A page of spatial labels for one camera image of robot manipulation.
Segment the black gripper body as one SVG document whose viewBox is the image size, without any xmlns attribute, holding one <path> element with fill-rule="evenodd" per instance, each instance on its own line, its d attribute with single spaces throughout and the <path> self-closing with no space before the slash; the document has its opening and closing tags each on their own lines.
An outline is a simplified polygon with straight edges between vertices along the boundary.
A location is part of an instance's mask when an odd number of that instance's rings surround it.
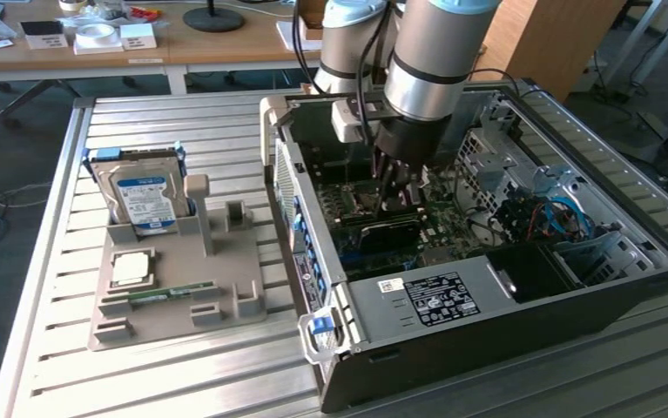
<svg viewBox="0 0 668 418">
<path fill-rule="evenodd" d="M 421 167 L 436 154 L 445 130 L 445 118 L 435 121 L 388 118 L 380 123 L 375 146 L 389 158 L 409 167 Z"/>
</svg>

